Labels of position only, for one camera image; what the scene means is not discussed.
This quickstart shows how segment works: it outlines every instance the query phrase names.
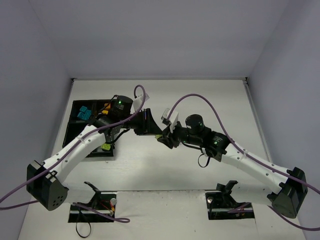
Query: yellow block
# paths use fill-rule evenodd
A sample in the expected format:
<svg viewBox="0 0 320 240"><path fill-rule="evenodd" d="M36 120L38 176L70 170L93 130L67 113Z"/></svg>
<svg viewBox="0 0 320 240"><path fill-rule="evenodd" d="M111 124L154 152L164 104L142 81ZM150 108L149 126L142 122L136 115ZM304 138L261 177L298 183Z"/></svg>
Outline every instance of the yellow block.
<svg viewBox="0 0 320 240"><path fill-rule="evenodd" d="M109 103L105 103L104 106L106 107L105 108L106 110L109 110L111 108L111 104L109 104Z"/></svg>
<svg viewBox="0 0 320 240"><path fill-rule="evenodd" d="M101 145L101 148L102 148L103 150L109 151L110 148L111 148L111 145L104 143L104 144Z"/></svg>

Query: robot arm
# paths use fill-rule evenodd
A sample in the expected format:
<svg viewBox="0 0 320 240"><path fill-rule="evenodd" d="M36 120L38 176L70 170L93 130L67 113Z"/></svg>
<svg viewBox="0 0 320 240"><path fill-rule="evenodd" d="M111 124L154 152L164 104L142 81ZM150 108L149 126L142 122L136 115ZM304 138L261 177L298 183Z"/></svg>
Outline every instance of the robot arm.
<svg viewBox="0 0 320 240"><path fill-rule="evenodd" d="M180 143L197 146L208 158L213 158L219 162L236 167L262 183L261 187L239 183L236 179L230 179L228 183L218 183L216 189L222 192L226 199L229 198L230 202L236 204L251 202L272 205L286 217L295 218L297 216L308 192L307 188L252 161L246 156L246 154L252 156L252 153L244 150L244 154L242 154L237 151L224 134L212 131L206 127L200 115L194 114L189 116L185 121L186 127L182 127L178 121L177 112L174 112L170 119L166 118L169 112L167 109L162 118L163 123L167 127L162 131L153 120L150 109L147 108L124 124L103 131L95 131L88 137L83 138L87 133L97 128L117 123L130 116L133 101L125 96L118 96L116 101L116 104L109 111L108 115L99 115L97 119L94 119L87 125L79 136L60 152L41 164L34 161L28 166L27 179L29 180L54 165L60 156L63 156L77 144L70 154L48 174L27 185L28 192L44 205L47 210L52 211L66 201L68 188L65 180L74 167L94 149L112 140L123 128L133 129L138 136L160 136L157 138L157 141L165 144L170 149L178 147ZM304 172L298 168L289 171L287 168L276 166L257 156L255 157L279 171L290 173L303 181L306 180ZM96 195L97 192L95 193L91 190L86 193L85 198L71 199L68 202L85 202L85 199L88 201Z"/></svg>

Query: black bracket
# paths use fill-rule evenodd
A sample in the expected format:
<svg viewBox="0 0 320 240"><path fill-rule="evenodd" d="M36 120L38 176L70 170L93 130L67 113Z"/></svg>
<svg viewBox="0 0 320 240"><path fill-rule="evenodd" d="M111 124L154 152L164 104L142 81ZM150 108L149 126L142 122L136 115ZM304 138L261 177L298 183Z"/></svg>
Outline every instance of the black bracket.
<svg viewBox="0 0 320 240"><path fill-rule="evenodd" d="M297 179L306 182L304 171L295 167L293 171L287 173ZM278 193L271 193L267 198L272 202L272 207L280 214L287 218L294 219L297 217L299 209L308 193L308 188L290 178L285 183L281 182L279 186L282 190Z"/></svg>

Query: white wall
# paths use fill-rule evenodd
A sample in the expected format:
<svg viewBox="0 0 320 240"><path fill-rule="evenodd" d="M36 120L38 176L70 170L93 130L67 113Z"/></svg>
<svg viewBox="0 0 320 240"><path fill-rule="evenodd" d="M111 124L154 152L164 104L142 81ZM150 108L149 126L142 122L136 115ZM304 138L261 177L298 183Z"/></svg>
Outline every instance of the white wall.
<svg viewBox="0 0 320 240"><path fill-rule="evenodd" d="M48 155L71 81L28 1L0 1L0 32L2 197L26 180L32 160ZM24 187L1 206L29 200ZM0 212L2 240L18 238L26 209Z"/></svg>
<svg viewBox="0 0 320 240"><path fill-rule="evenodd" d="M288 0L30 0L75 78L247 77Z"/></svg>
<svg viewBox="0 0 320 240"><path fill-rule="evenodd" d="M277 164L297 166L320 188L320 1L290 1L250 76L249 87ZM299 213L320 227L319 196L309 191ZM319 232L305 232L308 240Z"/></svg>

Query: white tabletop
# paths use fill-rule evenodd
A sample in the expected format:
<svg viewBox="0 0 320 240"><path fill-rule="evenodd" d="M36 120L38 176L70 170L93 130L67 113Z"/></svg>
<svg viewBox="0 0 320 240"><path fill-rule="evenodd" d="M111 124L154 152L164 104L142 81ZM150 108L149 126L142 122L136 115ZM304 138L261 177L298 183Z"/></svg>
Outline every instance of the white tabletop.
<svg viewBox="0 0 320 240"><path fill-rule="evenodd" d="M266 158L241 80L76 80L53 152L62 148L74 100L109 99L114 94L132 97L137 84L142 84L150 96L144 107L151 108L160 128L165 127L161 115L166 108L183 95L198 93L213 104L235 141ZM200 98L187 98L176 110L182 124L187 116L200 114L207 127L222 132L213 112ZM259 184L238 169L215 160L207 168L200 168L198 151L183 146L169 149L152 136L136 136L133 132L121 137L116 148L114 158L86 158L66 180L76 186L89 181L101 190L121 191L116 216L129 217L131 223L94 223L90 239L305 239L301 230L258 204L253 205L255 220L208 220L204 190L213 190L217 183L229 180ZM49 212L40 204L31 205L19 239L79 239L75 224L68 223L69 207L63 204Z"/></svg>

